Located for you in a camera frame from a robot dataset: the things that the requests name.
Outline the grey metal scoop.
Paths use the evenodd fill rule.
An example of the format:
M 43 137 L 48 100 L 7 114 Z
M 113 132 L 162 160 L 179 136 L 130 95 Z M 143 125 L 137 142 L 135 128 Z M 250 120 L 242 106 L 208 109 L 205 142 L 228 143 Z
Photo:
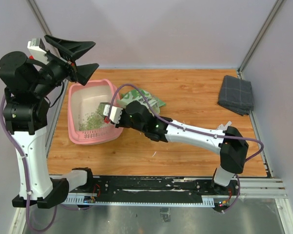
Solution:
M 110 107 L 111 104 L 108 102 L 101 102 L 98 106 L 98 114 L 102 117 L 110 116 Z

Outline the green cat litter bag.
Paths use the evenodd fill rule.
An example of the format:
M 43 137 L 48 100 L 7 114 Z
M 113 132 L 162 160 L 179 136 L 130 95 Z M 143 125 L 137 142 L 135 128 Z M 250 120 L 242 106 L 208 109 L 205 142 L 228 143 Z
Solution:
M 160 107 L 163 107 L 166 105 L 166 103 L 162 100 L 160 100 L 158 97 L 152 95 L 151 93 L 145 91 L 145 90 L 140 90 L 143 95 L 146 97 L 148 103 L 150 104 L 151 108 L 156 112 L 156 114 L 160 114 Z M 142 97 L 142 95 L 136 90 L 133 89 L 125 94 L 121 95 L 121 99 L 117 100 L 117 104 L 121 108 L 125 108 L 129 103 L 133 101 L 138 101 L 140 104 L 144 105 L 147 107 L 149 112 L 151 113 L 148 105 L 146 104 L 146 101 Z

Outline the white plastic bag clip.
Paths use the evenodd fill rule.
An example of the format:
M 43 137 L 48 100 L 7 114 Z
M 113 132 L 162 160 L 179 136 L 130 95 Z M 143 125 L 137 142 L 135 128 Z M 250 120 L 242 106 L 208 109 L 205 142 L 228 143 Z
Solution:
M 225 133 L 228 129 L 228 127 L 230 127 L 232 124 L 231 121 L 228 121 L 226 124 L 220 124 L 218 127 L 217 127 L 217 131 L 218 132 L 222 132 L 222 133 Z

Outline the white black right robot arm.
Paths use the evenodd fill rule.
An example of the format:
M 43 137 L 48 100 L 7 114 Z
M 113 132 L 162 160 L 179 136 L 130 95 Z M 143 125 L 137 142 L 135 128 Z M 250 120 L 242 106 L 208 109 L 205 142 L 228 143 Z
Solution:
M 212 130 L 180 123 L 167 117 L 157 117 L 138 101 L 125 108 L 111 108 L 111 122 L 118 128 L 132 128 L 152 141 L 185 143 L 206 149 L 220 156 L 211 189 L 216 195 L 224 194 L 231 179 L 243 172 L 249 145 L 235 127 Z

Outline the pink litter box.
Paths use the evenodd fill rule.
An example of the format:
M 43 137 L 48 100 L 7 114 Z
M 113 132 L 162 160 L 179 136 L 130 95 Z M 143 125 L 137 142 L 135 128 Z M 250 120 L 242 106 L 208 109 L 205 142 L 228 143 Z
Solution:
M 105 123 L 102 128 L 80 131 L 79 115 L 94 112 L 101 102 L 110 102 L 117 87 L 107 79 L 90 80 L 85 86 L 73 84 L 68 91 L 68 135 L 74 144 L 93 145 L 112 141 L 120 136 L 121 128 Z

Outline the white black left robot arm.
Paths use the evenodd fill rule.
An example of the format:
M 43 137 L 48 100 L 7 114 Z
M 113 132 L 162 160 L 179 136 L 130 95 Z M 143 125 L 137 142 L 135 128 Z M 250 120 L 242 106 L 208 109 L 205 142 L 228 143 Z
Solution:
M 78 66 L 76 61 L 94 45 L 45 35 L 28 42 L 31 56 L 13 51 L 0 59 L 0 79 L 5 84 L 0 123 L 16 149 L 20 174 L 20 191 L 12 200 L 15 208 L 49 209 L 63 203 L 76 188 L 84 193 L 94 189 L 89 168 L 74 168 L 51 178 L 45 145 L 48 95 L 65 80 L 87 84 L 98 64 Z

